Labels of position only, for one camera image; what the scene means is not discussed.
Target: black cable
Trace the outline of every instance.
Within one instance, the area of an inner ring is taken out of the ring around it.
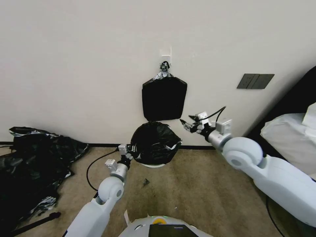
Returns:
[[[220,113],[218,114],[218,116],[216,118],[216,122],[217,122],[218,118],[220,117],[221,113],[224,111],[225,108],[226,108],[226,106],[222,107],[222,110],[220,111]]]
[[[112,152],[110,152],[110,153],[107,153],[107,154],[105,154],[105,155],[103,155],[103,156],[97,158],[96,160],[94,160],[94,161],[88,166],[88,168],[87,168],[87,181],[88,181],[88,184],[90,185],[90,187],[91,187],[93,190],[98,191],[94,186],[92,186],[92,184],[91,184],[90,181],[89,181],[88,173],[89,173],[90,167],[91,167],[96,161],[100,160],[101,158],[103,158],[103,157],[105,157],[105,156],[108,156],[108,155],[111,155],[111,154],[113,154],[114,152],[117,152],[117,151],[119,151],[118,148],[116,148],[115,151],[112,151]]]
[[[211,114],[210,116],[208,116],[208,117],[206,117],[206,118],[203,118],[203,119],[200,119],[199,121],[202,121],[202,120],[205,120],[205,119],[209,119],[210,117],[216,115],[217,113],[220,113],[220,114],[221,114],[225,108],[226,108],[226,106],[222,107],[220,110],[216,111],[215,113]]]
[[[278,228],[278,226],[276,225],[276,223],[274,222],[272,216],[271,216],[271,213],[270,213],[270,209],[269,209],[269,197],[268,195],[266,195],[266,208],[267,208],[267,211],[268,211],[268,214],[269,214],[269,217],[272,221],[272,223],[274,224],[274,226],[276,227],[276,229],[278,230],[278,232],[280,233],[280,235],[282,235],[283,237],[285,237],[285,235],[280,231],[280,229]]]

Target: floor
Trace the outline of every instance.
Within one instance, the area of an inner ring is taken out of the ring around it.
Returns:
[[[61,198],[50,212],[61,217],[47,222],[20,237],[62,236],[79,210],[95,194],[87,181],[88,165],[114,148],[92,148],[72,165],[75,175],[60,187]],[[91,183],[98,187],[109,176],[106,159],[118,160],[118,152],[99,160],[90,169]],[[144,180],[150,183],[143,186]],[[214,237],[271,236],[280,237],[265,207],[264,195],[244,173],[233,169],[213,150],[179,150],[174,159],[158,169],[132,161],[122,199],[116,204],[102,236],[118,236],[126,227],[124,211],[131,221],[147,214],[164,215],[196,226]],[[28,223],[46,217],[33,217]],[[295,219],[277,204],[271,212],[285,236],[301,236]]]

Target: black plastic bag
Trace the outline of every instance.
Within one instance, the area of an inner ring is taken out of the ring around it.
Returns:
[[[160,73],[143,84],[144,117],[148,121],[179,119],[183,111],[187,83],[168,72],[167,62],[163,62],[160,68]]]
[[[0,157],[0,228],[14,229],[21,220],[55,205],[62,181],[73,175],[70,164],[88,144],[44,130],[13,127],[11,154]]]
[[[131,139],[131,145],[136,147],[139,156],[135,161],[146,165],[161,165],[169,163],[182,140],[169,128],[160,122],[148,122],[140,126]]]

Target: screen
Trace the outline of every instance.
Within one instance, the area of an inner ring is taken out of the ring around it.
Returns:
[[[186,225],[152,224],[148,237],[198,237]]]

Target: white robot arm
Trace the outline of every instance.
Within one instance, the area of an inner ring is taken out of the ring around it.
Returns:
[[[231,120],[218,121],[215,127],[206,112],[190,116],[189,124],[181,120],[190,132],[203,135],[235,169],[250,176],[255,185],[300,221],[316,227],[316,182],[290,163],[263,155],[260,145],[244,137],[233,138]]]
[[[223,154],[232,167],[250,176],[261,191],[300,221],[316,227],[316,182],[308,175],[285,160],[263,155],[259,144],[251,139],[233,138],[230,133],[231,120],[211,124],[206,112],[190,118],[194,119],[195,123],[190,124],[181,120],[185,129],[203,135],[206,141]],[[110,177],[102,181],[95,197],[81,209],[63,237],[102,235],[109,222],[111,210],[123,195],[130,161],[133,155],[135,156],[135,151],[130,150],[127,145],[120,145],[119,151],[121,160],[118,164],[115,160],[107,160],[105,163],[111,169]],[[195,234],[188,236],[210,236],[184,221],[173,218],[165,220],[164,217],[135,220],[120,236],[148,236],[150,227],[158,219],[165,221],[167,228]]]
[[[105,165],[111,170],[110,177],[103,180],[93,199],[84,205],[68,227],[63,237],[99,237],[104,232],[116,202],[124,193],[124,183],[133,156],[127,145],[119,145],[121,160],[107,160]]]

